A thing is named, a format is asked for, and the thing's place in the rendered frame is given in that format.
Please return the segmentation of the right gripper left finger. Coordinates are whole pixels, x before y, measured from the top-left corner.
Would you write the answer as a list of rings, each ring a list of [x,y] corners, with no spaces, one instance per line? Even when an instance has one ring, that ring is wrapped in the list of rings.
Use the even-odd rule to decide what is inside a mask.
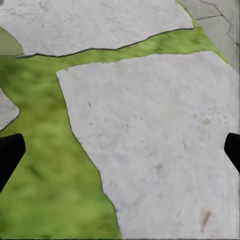
[[[23,134],[0,137],[0,193],[26,152]]]

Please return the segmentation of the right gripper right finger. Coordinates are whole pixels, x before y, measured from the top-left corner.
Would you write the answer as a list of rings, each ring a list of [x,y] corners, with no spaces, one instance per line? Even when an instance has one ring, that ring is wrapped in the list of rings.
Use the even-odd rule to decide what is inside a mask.
[[[228,133],[224,151],[240,173],[240,135],[235,133]]]

